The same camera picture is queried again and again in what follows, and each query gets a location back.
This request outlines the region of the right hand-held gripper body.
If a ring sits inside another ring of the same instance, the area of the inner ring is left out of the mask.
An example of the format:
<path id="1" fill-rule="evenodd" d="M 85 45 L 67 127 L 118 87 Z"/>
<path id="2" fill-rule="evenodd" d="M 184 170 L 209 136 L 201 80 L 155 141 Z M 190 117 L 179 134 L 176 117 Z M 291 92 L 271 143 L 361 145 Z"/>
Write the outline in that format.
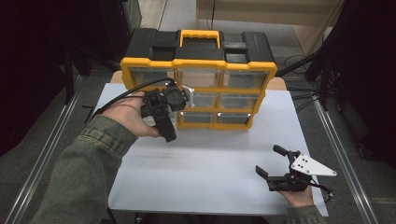
<path id="1" fill-rule="evenodd" d="M 330 189 L 313 182 L 314 175 L 337 176 L 337 173 L 300 151 L 289 151 L 286 156 L 290 162 L 289 172 L 283 176 L 268 176 L 266 182 L 270 191 L 305 191 L 308 186 L 319 188 L 325 192 Z"/>

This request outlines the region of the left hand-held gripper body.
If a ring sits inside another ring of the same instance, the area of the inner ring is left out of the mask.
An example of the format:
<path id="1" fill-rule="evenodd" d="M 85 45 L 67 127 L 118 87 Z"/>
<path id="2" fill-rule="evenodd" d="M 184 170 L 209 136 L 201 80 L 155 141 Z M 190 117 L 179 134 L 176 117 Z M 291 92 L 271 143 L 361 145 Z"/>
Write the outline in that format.
<path id="1" fill-rule="evenodd" d="M 194 107 L 194 89 L 170 82 L 163 90 L 146 91 L 141 107 L 143 118 L 153 117 L 156 123 L 170 119 L 170 112 L 183 110 L 187 105 Z"/>

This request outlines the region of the yellow black storage organizer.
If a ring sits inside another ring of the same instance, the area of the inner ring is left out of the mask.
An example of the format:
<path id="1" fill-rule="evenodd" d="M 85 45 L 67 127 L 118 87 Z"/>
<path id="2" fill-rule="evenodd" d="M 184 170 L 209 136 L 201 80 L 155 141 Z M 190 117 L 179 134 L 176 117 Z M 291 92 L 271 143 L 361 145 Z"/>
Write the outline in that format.
<path id="1" fill-rule="evenodd" d="M 245 125 L 181 123 L 179 113 L 191 111 L 186 107 L 176 114 L 178 128 L 210 128 L 215 130 L 247 130 L 252 126 L 254 116 L 259 112 L 269 81 L 275 76 L 277 66 L 264 33 L 243 32 L 224 34 L 221 31 L 178 30 L 159 31 L 153 28 L 136 28 L 129 47 L 120 61 L 122 81 L 129 90 L 136 85 L 131 68 L 200 68 L 217 70 L 266 71 L 259 100 L 252 116 Z M 164 78 L 148 81 L 148 91 L 162 88 Z"/>

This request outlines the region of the person's right hand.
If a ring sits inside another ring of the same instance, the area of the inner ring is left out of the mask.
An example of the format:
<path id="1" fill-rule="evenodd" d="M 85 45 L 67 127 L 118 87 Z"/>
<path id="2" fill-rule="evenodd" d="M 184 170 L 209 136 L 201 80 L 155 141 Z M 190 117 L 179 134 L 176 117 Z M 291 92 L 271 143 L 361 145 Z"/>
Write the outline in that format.
<path id="1" fill-rule="evenodd" d="M 313 193 L 310 187 L 307 187 L 305 191 L 298 192 L 280 191 L 280 194 L 293 208 L 311 206 L 314 204 Z"/>

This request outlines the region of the person's left hand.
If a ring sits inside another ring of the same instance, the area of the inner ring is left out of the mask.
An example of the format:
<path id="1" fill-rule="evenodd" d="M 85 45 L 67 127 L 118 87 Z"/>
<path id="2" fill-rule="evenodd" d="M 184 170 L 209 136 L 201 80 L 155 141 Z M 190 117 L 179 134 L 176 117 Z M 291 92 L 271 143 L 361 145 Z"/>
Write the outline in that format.
<path id="1" fill-rule="evenodd" d="M 102 116 L 115 120 L 137 137 L 159 137 L 159 131 L 148 126 L 141 117 L 141 106 L 145 93 L 138 91 L 133 95 L 120 99 L 107 108 Z"/>

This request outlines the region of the grid of clear organizer drawers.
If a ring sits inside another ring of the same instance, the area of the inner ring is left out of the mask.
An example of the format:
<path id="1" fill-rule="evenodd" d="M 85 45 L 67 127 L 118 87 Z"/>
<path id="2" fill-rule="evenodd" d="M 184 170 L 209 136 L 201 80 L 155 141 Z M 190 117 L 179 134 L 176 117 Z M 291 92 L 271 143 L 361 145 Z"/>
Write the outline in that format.
<path id="1" fill-rule="evenodd" d="M 179 113 L 181 123 L 248 124 L 262 92 L 266 71 L 200 68 L 131 68 L 136 85 L 170 77 L 194 89 L 191 111 Z"/>

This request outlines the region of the black metal stand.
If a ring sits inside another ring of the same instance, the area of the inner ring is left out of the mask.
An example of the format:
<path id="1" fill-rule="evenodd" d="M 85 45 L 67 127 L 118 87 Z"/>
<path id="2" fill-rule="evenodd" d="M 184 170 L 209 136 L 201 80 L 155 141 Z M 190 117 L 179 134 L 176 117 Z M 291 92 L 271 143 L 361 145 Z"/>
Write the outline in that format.
<path id="1" fill-rule="evenodd" d="M 106 60 L 85 47 L 76 45 L 68 46 L 64 53 L 64 75 L 66 90 L 64 103 L 66 105 L 71 102 L 72 97 L 76 92 L 73 78 L 73 67 L 76 67 L 83 76 L 88 76 L 92 70 L 88 62 L 89 59 L 93 59 L 112 72 L 120 70 L 120 65 L 118 63 Z"/>
<path id="2" fill-rule="evenodd" d="M 297 68 L 304 67 L 309 63 L 310 66 L 304 73 L 304 77 L 307 81 L 314 81 L 318 76 L 321 76 L 318 100 L 325 111 L 328 110 L 326 98 L 330 76 L 330 61 L 328 59 L 327 53 L 327 48 L 322 46 L 312 54 L 305 56 L 296 63 L 286 66 L 285 68 L 276 72 L 276 77 L 283 77 L 286 74 L 293 72 Z"/>

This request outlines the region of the beige wooden panel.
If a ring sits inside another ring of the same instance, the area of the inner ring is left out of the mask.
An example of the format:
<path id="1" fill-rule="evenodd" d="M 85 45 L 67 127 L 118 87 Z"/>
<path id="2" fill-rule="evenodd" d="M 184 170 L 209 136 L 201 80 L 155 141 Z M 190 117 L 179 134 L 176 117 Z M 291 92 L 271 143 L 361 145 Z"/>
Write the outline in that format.
<path id="1" fill-rule="evenodd" d="M 332 20 L 344 0 L 196 0 L 196 19 L 289 25 L 321 25 Z"/>

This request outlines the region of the metal floor rail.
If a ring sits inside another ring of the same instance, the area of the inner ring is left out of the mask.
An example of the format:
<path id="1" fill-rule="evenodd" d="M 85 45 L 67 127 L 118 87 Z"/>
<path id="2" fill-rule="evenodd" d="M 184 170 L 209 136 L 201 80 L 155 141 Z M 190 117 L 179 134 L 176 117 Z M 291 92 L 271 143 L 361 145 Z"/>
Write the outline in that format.
<path id="1" fill-rule="evenodd" d="M 334 197 L 328 203 L 332 220 L 340 217 L 357 224 L 381 224 L 330 113 L 318 100 L 313 103 L 312 111 L 320 137 L 316 155 L 322 152 L 320 158 L 338 173 L 337 177 L 320 179 L 333 188 Z"/>
<path id="2" fill-rule="evenodd" d="M 63 109 L 58 116 L 45 145 L 41 149 L 40 154 L 35 161 L 35 165 L 33 166 L 26 181 L 22 185 L 18 197 L 7 215 L 5 224 L 21 223 L 21 219 L 35 194 L 37 186 L 50 162 L 50 159 L 55 148 L 57 147 L 59 139 L 64 132 L 64 128 L 72 115 L 83 85 L 84 78 L 82 77 L 82 75 L 78 75 L 75 79 L 74 84 L 75 93 L 72 95 L 70 102 L 67 105 L 63 106 Z"/>

